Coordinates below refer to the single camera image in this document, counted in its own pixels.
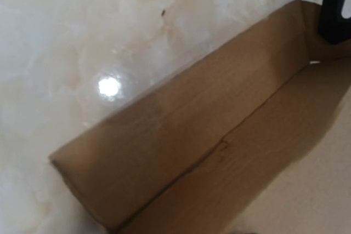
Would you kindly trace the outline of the brown cardboard paper box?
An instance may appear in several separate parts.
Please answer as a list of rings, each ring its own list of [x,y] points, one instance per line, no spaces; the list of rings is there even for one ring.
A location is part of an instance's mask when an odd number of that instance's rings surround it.
[[[109,233],[223,233],[319,144],[350,96],[350,42],[295,0],[50,156]]]

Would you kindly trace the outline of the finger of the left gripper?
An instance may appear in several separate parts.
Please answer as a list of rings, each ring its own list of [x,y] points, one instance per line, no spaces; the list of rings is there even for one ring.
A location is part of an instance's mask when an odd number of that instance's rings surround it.
[[[342,16],[345,0],[322,0],[318,34],[330,44],[350,39],[350,18]]]

